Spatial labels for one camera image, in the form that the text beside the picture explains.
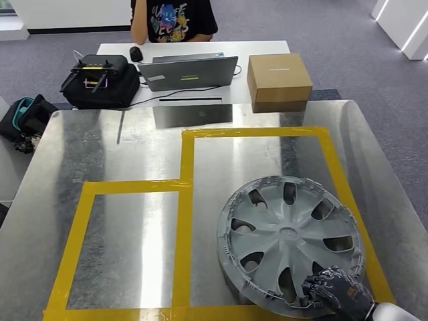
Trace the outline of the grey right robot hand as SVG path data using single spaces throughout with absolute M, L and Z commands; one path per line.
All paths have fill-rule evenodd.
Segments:
M 321 301 L 345 320 L 368 320 L 376 307 L 369 290 L 337 266 L 308 276 L 301 288 L 304 295 Z

